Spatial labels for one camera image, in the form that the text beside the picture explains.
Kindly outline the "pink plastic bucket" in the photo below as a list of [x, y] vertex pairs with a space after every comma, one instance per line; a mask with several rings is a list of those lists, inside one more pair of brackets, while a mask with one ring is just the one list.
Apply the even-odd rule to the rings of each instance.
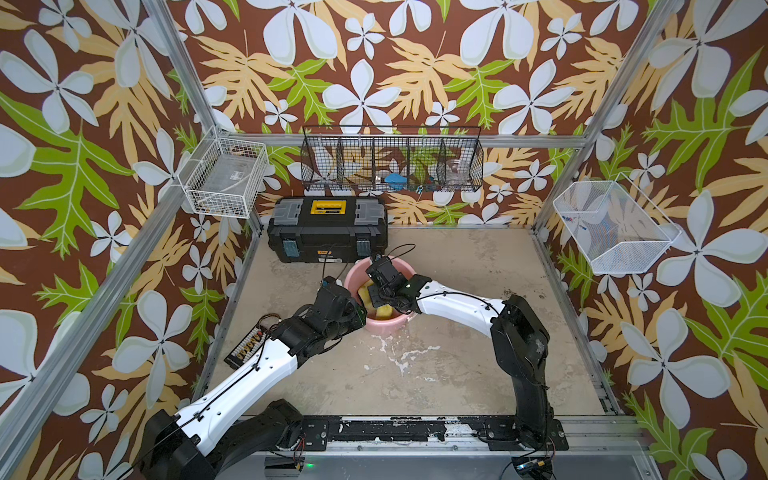
[[372, 264], [369, 258], [358, 260], [346, 274], [343, 286], [351, 293], [352, 297], [366, 310], [365, 329], [372, 335], [387, 337], [397, 330], [403, 328], [413, 317], [414, 314], [402, 314], [392, 309], [388, 315], [379, 315], [372, 306], [367, 306], [359, 295], [359, 290], [366, 286], [370, 281], [366, 273], [368, 267]]

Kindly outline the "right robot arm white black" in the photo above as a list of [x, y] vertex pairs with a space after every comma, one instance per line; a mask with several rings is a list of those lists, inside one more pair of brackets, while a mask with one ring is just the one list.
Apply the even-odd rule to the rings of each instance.
[[372, 258], [366, 274], [372, 281], [368, 290], [373, 305], [389, 305], [402, 314], [443, 317], [489, 337], [496, 362], [514, 388], [518, 442], [534, 450], [545, 447], [554, 419], [545, 378], [550, 335], [524, 297], [490, 299], [424, 275], [406, 277], [392, 258], [382, 255]]

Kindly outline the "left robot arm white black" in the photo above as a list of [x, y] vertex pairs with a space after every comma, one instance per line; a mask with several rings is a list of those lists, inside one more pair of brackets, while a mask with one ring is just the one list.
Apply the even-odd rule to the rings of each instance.
[[302, 415], [287, 401], [272, 402], [261, 414], [242, 415], [308, 359], [330, 350], [331, 341], [364, 327], [366, 310], [327, 277], [315, 301], [270, 327], [257, 352], [196, 402], [147, 423], [131, 469], [146, 479], [214, 479], [256, 451], [293, 441]]

